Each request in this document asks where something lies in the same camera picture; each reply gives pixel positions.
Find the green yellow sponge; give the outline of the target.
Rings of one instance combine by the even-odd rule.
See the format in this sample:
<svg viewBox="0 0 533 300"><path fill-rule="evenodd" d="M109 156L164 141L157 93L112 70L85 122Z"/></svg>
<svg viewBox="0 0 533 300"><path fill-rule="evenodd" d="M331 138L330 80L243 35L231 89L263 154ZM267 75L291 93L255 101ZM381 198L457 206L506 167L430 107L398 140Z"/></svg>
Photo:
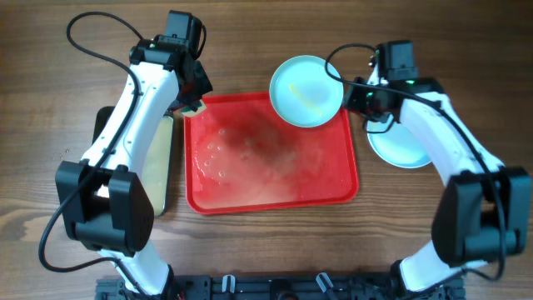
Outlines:
<svg viewBox="0 0 533 300"><path fill-rule="evenodd" d="M196 115L203 113L207 106L202 100L195 101L188 106L184 106L181 109L181 114L187 118L193 118Z"/></svg>

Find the light blue plate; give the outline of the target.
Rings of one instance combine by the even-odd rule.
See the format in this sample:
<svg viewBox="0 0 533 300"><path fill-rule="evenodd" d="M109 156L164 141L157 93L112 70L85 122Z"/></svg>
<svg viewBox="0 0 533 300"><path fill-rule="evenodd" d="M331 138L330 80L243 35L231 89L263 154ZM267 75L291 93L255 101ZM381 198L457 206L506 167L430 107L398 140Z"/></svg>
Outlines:
<svg viewBox="0 0 533 300"><path fill-rule="evenodd" d="M286 123L299 128L319 127L341 108L344 87L337 81L339 77L339 72L320 57L292 57L271 77L271 105Z"/></svg>
<svg viewBox="0 0 533 300"><path fill-rule="evenodd" d="M386 123L368 121L364 128L372 150L386 163L405 169L422 168L431 164L421 143L392 117Z"/></svg>

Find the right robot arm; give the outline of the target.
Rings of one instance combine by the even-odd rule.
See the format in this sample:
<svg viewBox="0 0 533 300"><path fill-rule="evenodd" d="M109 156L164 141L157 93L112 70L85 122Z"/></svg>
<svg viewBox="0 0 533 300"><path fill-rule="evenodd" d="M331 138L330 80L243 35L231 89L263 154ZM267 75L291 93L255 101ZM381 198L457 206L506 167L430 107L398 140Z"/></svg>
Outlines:
<svg viewBox="0 0 533 300"><path fill-rule="evenodd" d="M499 280L506 259L526 248L530 174L505 166L476 140L440 83L419 75L412 42L384 42L368 50L372 74L346 82L344 108L367 121L403 125L445 187L431 240L395 265L399 294L419 296L465 273Z"/></svg>

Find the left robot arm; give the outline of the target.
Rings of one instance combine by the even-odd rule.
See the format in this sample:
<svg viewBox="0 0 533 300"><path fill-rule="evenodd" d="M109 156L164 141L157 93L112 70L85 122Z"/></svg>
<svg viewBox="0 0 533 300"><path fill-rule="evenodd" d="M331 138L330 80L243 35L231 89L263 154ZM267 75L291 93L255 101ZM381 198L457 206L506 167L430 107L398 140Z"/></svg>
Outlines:
<svg viewBox="0 0 533 300"><path fill-rule="evenodd" d="M130 299L178 299L172 267L150 240L153 206L141 176L166 112L187 117L205 110L212 85L200 63L207 39L202 22L172 11L164 33L141 38L123 65L126 86L103 130L79 162L63 162L55 183L66 233L97 252L122 275Z"/></svg>

